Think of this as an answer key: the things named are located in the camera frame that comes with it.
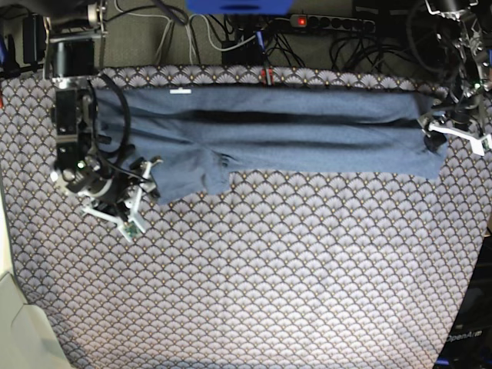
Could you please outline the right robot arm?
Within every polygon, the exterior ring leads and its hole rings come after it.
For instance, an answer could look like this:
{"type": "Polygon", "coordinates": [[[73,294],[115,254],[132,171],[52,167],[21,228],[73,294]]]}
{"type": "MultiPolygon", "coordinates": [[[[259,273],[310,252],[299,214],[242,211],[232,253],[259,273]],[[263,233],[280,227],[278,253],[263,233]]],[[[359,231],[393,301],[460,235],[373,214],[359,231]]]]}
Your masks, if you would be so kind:
{"type": "Polygon", "coordinates": [[[143,194],[159,196],[151,175],[157,159],[140,158],[124,169],[122,164],[135,148],[129,142],[131,116],[123,91],[101,72],[95,60],[95,41],[104,42],[106,3],[90,1],[66,15],[45,17],[46,62],[44,78],[55,86],[52,122],[55,126],[56,160],[52,177],[66,195],[85,196],[97,206],[136,205],[143,194]],[[98,133],[98,102],[91,85],[101,78],[120,102],[124,120],[119,146],[103,151],[111,139],[98,133]]]}

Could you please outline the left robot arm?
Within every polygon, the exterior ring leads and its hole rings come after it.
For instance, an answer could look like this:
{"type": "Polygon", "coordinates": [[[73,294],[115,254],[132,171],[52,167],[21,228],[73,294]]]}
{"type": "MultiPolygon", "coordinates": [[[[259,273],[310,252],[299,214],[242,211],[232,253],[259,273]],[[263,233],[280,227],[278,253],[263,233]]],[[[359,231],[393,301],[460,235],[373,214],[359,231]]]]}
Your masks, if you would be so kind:
{"type": "Polygon", "coordinates": [[[419,117],[427,148],[436,152],[448,135],[470,143],[479,156],[491,149],[491,135],[485,132],[485,97],[491,91],[491,40],[483,30],[485,15],[477,11],[479,1],[426,1],[431,15],[440,16],[456,28],[451,36],[438,38],[457,53],[449,93],[443,103],[419,117]]]}

